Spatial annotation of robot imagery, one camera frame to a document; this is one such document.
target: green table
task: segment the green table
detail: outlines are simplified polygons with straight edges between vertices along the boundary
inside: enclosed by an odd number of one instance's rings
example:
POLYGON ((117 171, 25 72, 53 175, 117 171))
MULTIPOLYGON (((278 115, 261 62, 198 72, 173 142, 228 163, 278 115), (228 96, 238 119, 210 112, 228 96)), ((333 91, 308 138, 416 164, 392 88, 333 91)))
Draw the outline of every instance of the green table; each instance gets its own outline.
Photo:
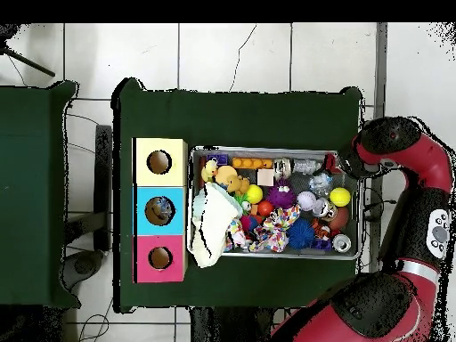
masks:
POLYGON ((0 304, 78 307, 61 285, 63 121, 77 84, 0 87, 0 304))
POLYGON ((337 150, 357 133, 360 100, 357 88, 341 94, 203 94, 148 92, 134 78, 123 80, 112 96, 116 307, 297 307, 353 276, 355 261, 221 257, 200 269, 190 258, 183 282, 133 284, 131 139, 182 138, 189 149, 337 150))

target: stacked boxes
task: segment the stacked boxes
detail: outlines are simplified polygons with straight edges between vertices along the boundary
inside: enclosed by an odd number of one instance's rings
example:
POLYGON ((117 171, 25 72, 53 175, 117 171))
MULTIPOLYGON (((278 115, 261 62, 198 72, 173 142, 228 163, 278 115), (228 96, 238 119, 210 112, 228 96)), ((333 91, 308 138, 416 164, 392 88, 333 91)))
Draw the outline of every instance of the stacked boxes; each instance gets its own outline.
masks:
POLYGON ((183 281, 187 269, 187 144, 134 138, 134 283, 183 281))

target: red ball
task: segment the red ball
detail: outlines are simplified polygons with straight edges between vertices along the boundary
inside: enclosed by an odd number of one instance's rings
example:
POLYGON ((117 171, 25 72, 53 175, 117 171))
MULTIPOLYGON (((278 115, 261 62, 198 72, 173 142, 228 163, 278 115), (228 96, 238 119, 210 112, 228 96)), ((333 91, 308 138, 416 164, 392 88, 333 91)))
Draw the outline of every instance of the red ball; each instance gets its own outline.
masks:
POLYGON ((273 210, 273 204, 267 200, 262 200, 260 203, 258 203, 258 214, 261 216, 269 216, 273 210))

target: box hole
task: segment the box hole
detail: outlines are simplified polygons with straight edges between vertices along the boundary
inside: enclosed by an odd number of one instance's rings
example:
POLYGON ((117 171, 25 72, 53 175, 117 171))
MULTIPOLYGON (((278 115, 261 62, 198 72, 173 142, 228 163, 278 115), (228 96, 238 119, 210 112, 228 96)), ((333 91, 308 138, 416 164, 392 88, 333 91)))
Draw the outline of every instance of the box hole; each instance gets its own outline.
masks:
POLYGON ((175 206, 167 197, 154 197, 146 203, 146 218, 154 225, 167 225, 175 215, 175 206))
POLYGON ((155 175, 164 175, 171 169, 171 156, 166 151, 154 151, 147 158, 147 168, 155 175))
POLYGON ((165 247, 157 247, 149 252, 149 264, 154 269, 164 270, 173 262, 173 255, 165 247))

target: pink box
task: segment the pink box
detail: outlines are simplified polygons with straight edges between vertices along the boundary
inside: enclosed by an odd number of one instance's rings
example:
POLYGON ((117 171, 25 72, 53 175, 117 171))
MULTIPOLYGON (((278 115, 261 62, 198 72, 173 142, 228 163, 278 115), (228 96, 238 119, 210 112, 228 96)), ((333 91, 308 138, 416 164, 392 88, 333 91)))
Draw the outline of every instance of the pink box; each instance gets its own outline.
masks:
POLYGON ((187 269, 187 252, 183 235, 138 236, 137 243, 136 283, 183 281, 185 270, 187 269), (154 268, 151 264, 151 251, 153 250, 153 253, 159 252, 156 248, 164 248, 171 255, 170 262, 163 269, 154 268))

